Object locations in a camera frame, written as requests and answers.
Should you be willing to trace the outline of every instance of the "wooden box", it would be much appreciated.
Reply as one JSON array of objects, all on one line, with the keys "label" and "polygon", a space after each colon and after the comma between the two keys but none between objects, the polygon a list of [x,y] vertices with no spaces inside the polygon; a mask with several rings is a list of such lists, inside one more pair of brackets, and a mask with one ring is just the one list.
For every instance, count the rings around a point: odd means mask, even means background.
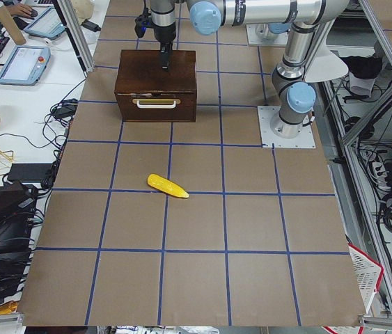
[{"label": "wooden box", "polygon": [[196,52],[174,50],[165,72],[159,50],[122,50],[114,92],[124,121],[195,122]]}]

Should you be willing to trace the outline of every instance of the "yellow corn cob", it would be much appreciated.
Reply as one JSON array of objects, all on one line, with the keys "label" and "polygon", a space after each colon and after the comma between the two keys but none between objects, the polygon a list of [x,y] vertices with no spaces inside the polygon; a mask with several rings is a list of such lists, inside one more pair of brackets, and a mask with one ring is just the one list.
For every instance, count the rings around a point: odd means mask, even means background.
[{"label": "yellow corn cob", "polygon": [[171,182],[157,174],[151,174],[148,176],[148,184],[152,188],[156,188],[164,193],[169,195],[180,197],[180,198],[188,198],[189,194],[179,185]]}]

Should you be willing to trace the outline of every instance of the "robotic arm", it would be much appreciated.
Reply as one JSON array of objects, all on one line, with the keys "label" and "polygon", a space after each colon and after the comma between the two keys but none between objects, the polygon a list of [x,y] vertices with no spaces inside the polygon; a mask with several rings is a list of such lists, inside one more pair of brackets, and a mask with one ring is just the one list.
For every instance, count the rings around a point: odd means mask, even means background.
[{"label": "robotic arm", "polygon": [[[174,2],[150,0],[136,19],[136,32],[154,28],[160,42],[162,68],[169,66],[175,38]],[[313,36],[319,24],[331,21],[346,8],[349,0],[186,0],[191,22],[200,34],[209,35],[220,26],[231,24],[290,23],[291,29],[282,61],[272,82],[281,98],[281,109],[272,120],[272,130],[283,138],[294,138],[301,131],[305,115],[313,108],[316,94],[303,82],[308,52],[315,49]]]},{"label": "robotic arm", "polygon": [[135,19],[135,32],[139,38],[145,35],[147,28],[154,29],[154,36],[160,42],[160,65],[169,69],[169,57],[173,51],[175,39],[175,0],[151,0],[151,11],[145,7],[143,13]]}]

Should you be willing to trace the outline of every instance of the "brown cardboard sheet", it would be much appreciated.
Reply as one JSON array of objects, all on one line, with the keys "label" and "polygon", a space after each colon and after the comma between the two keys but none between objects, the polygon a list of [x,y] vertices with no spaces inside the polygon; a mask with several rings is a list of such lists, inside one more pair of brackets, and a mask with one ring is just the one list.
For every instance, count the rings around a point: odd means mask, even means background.
[{"label": "brown cardboard sheet", "polygon": [[[197,35],[176,5],[174,47],[199,52],[197,120],[123,124],[119,49],[159,55],[151,31],[134,35],[139,3],[109,5],[19,305],[24,324],[357,325],[363,302],[317,132],[312,150],[260,146],[254,106],[277,103],[281,49],[246,47],[244,26]],[[190,197],[150,188],[149,173]]]}]

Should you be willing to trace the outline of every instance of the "black cloth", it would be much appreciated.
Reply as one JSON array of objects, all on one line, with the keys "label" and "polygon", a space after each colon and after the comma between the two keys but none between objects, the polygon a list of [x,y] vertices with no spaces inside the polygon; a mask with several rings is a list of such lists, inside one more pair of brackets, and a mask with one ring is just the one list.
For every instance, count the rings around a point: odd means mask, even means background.
[{"label": "black cloth", "polygon": [[356,78],[375,79],[382,71],[383,60],[375,57],[350,56],[341,58]]}]

